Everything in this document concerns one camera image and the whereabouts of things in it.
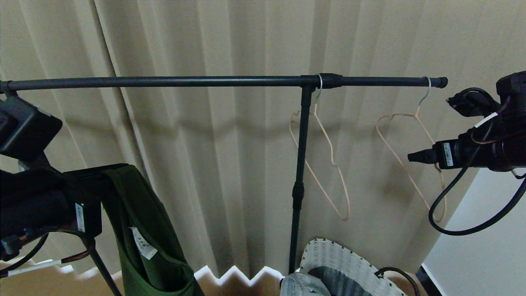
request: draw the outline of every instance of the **black metal rod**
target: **black metal rod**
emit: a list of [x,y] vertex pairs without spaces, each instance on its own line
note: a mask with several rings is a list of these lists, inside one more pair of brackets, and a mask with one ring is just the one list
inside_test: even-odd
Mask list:
[[[322,73],[323,87],[341,86],[428,86],[424,77],[344,77]],[[211,86],[320,86],[318,75],[302,76],[140,76],[87,77],[0,81],[0,93],[25,90],[86,87],[211,87]],[[443,88],[447,78],[431,78],[431,86]]]
[[298,162],[296,163],[296,181],[292,188],[292,228],[290,232],[289,273],[293,273],[296,265],[296,249],[298,246],[299,217],[301,204],[305,196],[303,174],[305,171],[305,153],[307,151],[307,131],[309,128],[309,110],[314,86],[301,88],[301,118],[299,122]]
[[[84,243],[84,246],[86,246],[86,248],[90,247],[88,241],[82,240],[82,242]],[[115,284],[115,282],[113,281],[112,275],[109,274],[109,271],[106,268],[104,261],[102,261],[102,258],[100,258],[100,255],[98,254],[97,250],[93,250],[89,255],[92,257],[95,266],[97,266],[97,268],[99,269],[100,274],[108,284],[110,290],[113,292],[113,295],[122,296],[122,294],[119,291],[119,288],[117,287],[117,284]]]

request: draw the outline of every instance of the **curtain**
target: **curtain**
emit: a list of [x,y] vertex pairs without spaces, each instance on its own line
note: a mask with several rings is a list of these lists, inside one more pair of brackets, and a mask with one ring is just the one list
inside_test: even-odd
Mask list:
[[[2,1],[3,80],[91,76],[303,75],[447,76],[421,118],[436,140],[477,121],[445,103],[477,86],[495,98],[502,76],[524,70],[526,6],[517,1]],[[343,222],[306,172],[299,250],[315,237],[338,241],[375,266],[415,271],[438,232],[409,179],[376,134],[376,120],[414,112],[421,87],[325,90],[319,116],[350,191]],[[127,162],[164,203],[189,264],[219,277],[236,265],[285,274],[296,148],[288,132],[300,88],[87,88],[19,95],[64,122],[46,149],[61,171]],[[401,155],[429,148],[413,121],[382,125]],[[342,211],[339,175],[311,121],[307,160]],[[3,170],[16,161],[3,157]],[[440,181],[431,165],[408,164],[432,202]],[[449,194],[453,213],[471,170]],[[446,181],[455,171],[445,172]],[[120,269],[107,217],[97,248]],[[51,235],[37,259],[82,249]],[[82,272],[93,264],[76,262]]]

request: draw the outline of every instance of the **white wall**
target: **white wall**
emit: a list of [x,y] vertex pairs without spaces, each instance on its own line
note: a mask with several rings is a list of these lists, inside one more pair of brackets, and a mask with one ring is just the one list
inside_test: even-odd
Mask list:
[[[481,169],[446,229],[467,229],[487,220],[519,185],[511,173]],[[525,295],[525,250],[526,198],[486,230],[460,237],[441,235],[423,266],[443,296]]]

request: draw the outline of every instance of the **curtain fold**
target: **curtain fold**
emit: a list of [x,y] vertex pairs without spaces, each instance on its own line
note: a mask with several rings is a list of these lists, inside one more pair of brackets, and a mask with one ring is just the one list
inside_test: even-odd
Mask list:
[[[457,114],[446,98],[471,86],[497,98],[497,79],[526,66],[521,0],[20,0],[0,7],[3,80],[320,72],[447,76],[448,87],[431,90],[421,110],[436,140],[455,138],[477,121]],[[383,115],[414,112],[425,91],[323,91],[318,113],[350,191],[351,216],[340,221],[306,172],[300,249],[321,236],[377,266],[411,271],[421,264],[439,233],[374,125]],[[165,205],[192,268],[208,265],[217,277],[232,265],[249,278],[265,265],[286,273],[296,169],[288,124],[299,109],[300,88],[89,88],[19,95],[64,121],[46,149],[57,169],[137,166]],[[429,147],[411,121],[381,128],[401,155]],[[307,159],[344,209],[329,157],[321,129],[311,122]],[[17,170],[5,157],[1,166]],[[440,192],[434,168],[408,166],[431,203]],[[448,218],[474,172],[449,194]],[[447,182],[455,174],[446,172]],[[103,226],[97,248],[115,272],[118,255],[105,216]],[[81,248],[74,238],[52,235],[38,258],[61,258]],[[78,272],[92,266],[89,260],[74,264]]]

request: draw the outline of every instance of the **green garment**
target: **green garment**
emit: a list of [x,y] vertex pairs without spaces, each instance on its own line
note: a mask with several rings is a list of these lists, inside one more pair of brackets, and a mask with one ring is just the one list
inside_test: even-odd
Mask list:
[[[127,165],[104,174],[117,193],[103,205],[117,238],[126,296],[203,295],[163,204],[139,171]],[[157,249],[151,259],[139,252],[132,228]]]

